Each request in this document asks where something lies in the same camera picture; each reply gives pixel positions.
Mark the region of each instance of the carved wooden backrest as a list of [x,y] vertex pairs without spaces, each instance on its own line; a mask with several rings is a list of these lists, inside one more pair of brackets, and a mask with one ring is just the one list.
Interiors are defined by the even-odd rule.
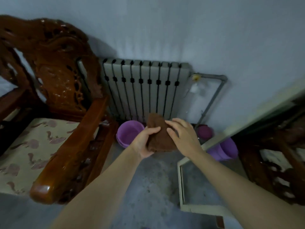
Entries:
[[[31,66],[34,83],[14,48],[23,53]],[[81,78],[79,60],[86,69],[88,87]],[[90,98],[103,97],[100,64],[90,49],[87,36],[60,20],[23,20],[0,15],[0,74],[32,92],[37,88],[54,112],[83,115]],[[88,89],[89,97],[84,95]]]

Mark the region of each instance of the beige cushion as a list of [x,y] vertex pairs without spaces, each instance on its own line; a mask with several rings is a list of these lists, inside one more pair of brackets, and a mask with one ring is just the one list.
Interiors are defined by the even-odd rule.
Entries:
[[0,192],[28,194],[52,155],[79,123],[36,118],[0,157]]

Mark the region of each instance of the gray floor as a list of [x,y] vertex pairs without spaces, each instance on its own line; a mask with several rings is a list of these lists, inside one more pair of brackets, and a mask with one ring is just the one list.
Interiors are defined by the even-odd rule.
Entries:
[[[112,146],[105,167],[121,153]],[[111,228],[166,229],[216,228],[215,217],[179,210],[177,162],[179,152],[157,153],[143,160],[126,192]],[[186,194],[190,203],[223,204],[213,187],[192,164],[185,166]],[[48,228],[62,206],[42,205],[28,198],[0,194],[0,229]]]

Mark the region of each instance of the forearm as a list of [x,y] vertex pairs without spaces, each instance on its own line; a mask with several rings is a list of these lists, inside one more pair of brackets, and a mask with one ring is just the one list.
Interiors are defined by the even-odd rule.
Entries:
[[199,151],[190,160],[204,173],[244,229],[301,228],[304,216],[291,205]]
[[139,154],[125,149],[63,209],[51,228],[108,228],[140,161]]

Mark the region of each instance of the radiator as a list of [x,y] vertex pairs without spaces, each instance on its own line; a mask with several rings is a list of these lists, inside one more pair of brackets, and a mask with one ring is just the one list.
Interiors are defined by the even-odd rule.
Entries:
[[190,76],[188,63],[100,60],[102,83],[110,96],[109,111],[117,120],[145,123],[149,113],[165,119],[177,116],[184,85]]

